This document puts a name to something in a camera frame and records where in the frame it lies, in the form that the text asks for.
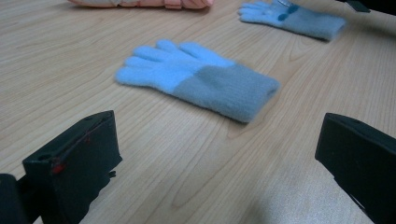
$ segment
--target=pink glove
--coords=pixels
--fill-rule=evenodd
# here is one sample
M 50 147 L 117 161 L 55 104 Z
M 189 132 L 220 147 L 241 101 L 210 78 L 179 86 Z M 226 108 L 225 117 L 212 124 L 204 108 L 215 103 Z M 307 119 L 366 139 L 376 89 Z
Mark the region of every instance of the pink glove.
M 181 9 L 203 8 L 213 5 L 215 0 L 69 0 L 87 7 L 166 7 Z

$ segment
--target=wooden table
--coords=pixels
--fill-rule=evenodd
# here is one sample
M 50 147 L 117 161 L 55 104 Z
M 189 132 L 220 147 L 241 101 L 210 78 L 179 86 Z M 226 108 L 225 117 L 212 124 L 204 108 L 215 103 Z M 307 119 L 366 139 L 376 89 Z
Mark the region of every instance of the wooden table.
M 123 162 L 81 223 L 371 223 L 314 155 L 327 112 L 396 136 L 396 17 L 294 1 L 347 19 L 326 43 L 242 23 L 243 2 L 194 11 L 2 0 L 0 172 L 22 177 L 25 157 L 114 110 Z M 163 38 L 196 41 L 282 89 L 244 125 L 115 82 L 134 48 Z

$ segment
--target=gray cuff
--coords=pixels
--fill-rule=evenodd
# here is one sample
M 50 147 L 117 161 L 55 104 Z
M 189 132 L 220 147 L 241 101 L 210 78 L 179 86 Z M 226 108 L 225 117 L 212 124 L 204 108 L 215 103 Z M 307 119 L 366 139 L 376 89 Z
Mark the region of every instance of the gray cuff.
M 250 122 L 279 86 L 275 79 L 240 64 L 206 66 L 182 81 L 173 95 L 231 119 Z
M 290 7 L 290 14 L 283 16 L 287 16 L 282 25 L 283 29 L 329 41 L 338 35 L 346 23 L 343 18 L 295 5 Z

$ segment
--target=black object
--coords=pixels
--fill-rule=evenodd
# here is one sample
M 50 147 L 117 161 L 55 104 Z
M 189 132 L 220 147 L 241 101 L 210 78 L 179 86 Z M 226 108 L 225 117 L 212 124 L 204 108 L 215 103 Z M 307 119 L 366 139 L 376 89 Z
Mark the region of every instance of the black object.
M 336 0 L 339 2 L 355 2 L 355 3 L 349 3 L 352 7 L 353 5 L 361 5 L 366 8 L 370 8 L 375 11 L 387 13 L 390 15 L 396 15 L 396 7 L 394 6 L 394 0 Z
M 0 175 L 0 223 L 79 223 L 122 158 L 113 111 L 82 119 L 23 160 L 19 181 Z
M 374 223 L 396 223 L 396 139 L 328 113 L 315 158 Z
M 370 9 L 367 8 L 364 4 L 362 4 L 360 1 L 346 1 L 348 5 L 353 7 L 355 11 L 357 12 L 365 12 L 365 13 L 370 13 Z

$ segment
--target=knit glove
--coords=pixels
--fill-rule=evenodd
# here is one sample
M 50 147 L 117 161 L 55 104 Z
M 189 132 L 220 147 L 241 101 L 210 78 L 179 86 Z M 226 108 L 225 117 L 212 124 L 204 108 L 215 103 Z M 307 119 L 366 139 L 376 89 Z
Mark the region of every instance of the knit glove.
M 134 50 L 116 74 L 120 84 L 151 87 L 241 122 L 250 122 L 279 82 L 192 42 L 160 40 Z
M 345 20 L 290 4 L 282 5 L 277 0 L 272 4 L 264 2 L 244 3 L 239 9 L 240 21 L 262 23 L 300 35 L 332 40 L 345 25 Z

